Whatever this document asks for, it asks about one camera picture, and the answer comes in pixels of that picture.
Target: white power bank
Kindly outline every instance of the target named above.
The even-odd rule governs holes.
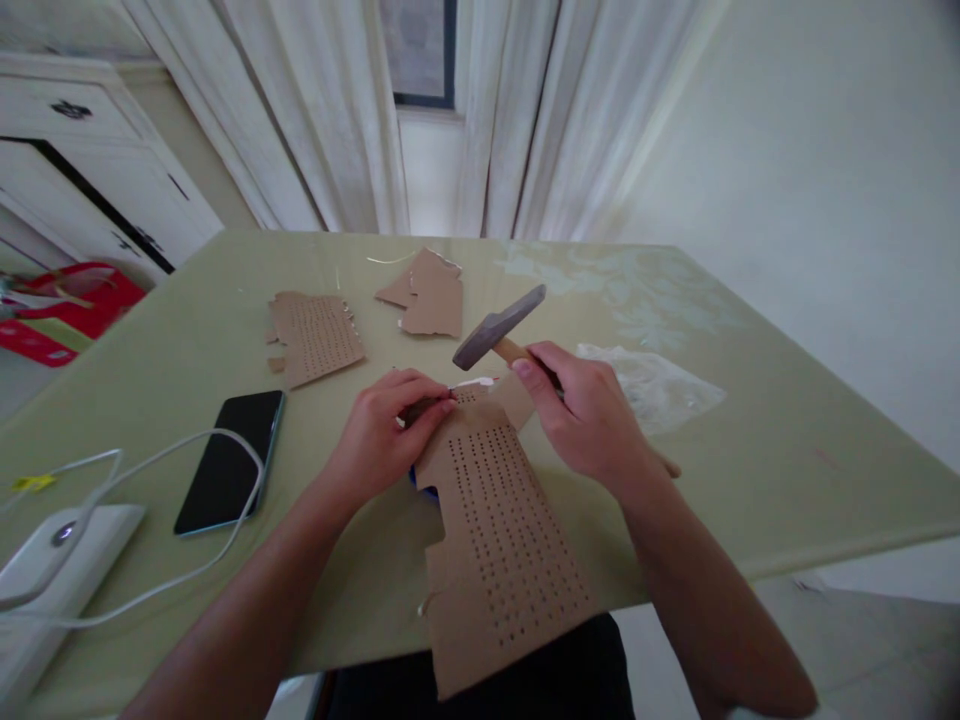
[[[22,610],[59,617],[77,617],[103,581],[143,518],[140,505],[102,505],[66,564],[46,591]],[[78,508],[48,517],[0,571],[0,598],[34,587],[69,533]],[[43,620],[0,616],[0,717],[15,717],[53,659],[67,630]]]

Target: plastic bag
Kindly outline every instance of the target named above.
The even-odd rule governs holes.
[[[715,385],[654,353],[630,352],[619,345],[601,348],[581,343],[577,345],[577,355],[613,366],[646,435],[672,432],[713,409],[727,396]]]

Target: hammer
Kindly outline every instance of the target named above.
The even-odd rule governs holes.
[[[560,378],[550,368],[507,337],[520,321],[533,312],[533,309],[543,302],[547,295],[546,285],[537,285],[513,305],[500,313],[490,313],[476,329],[467,336],[457,351],[453,354],[453,364],[461,370],[469,370],[477,361],[493,350],[497,355],[511,365],[514,360],[521,358],[534,362],[543,368],[550,378],[550,382],[557,390],[562,390]]]

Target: person's left hand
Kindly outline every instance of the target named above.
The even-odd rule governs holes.
[[[397,417],[424,398],[439,402],[409,427],[400,427]],[[423,373],[391,370],[357,395],[319,480],[335,486],[359,508],[410,469],[456,405],[449,388]]]

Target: black smartphone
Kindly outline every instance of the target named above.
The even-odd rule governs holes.
[[[270,469],[283,400],[280,390],[230,398],[217,417],[215,427],[233,430],[250,443],[266,472]],[[247,451],[226,435],[211,435],[173,532],[190,535],[236,522],[256,481],[257,466]],[[247,517],[256,512],[264,490],[266,477]]]

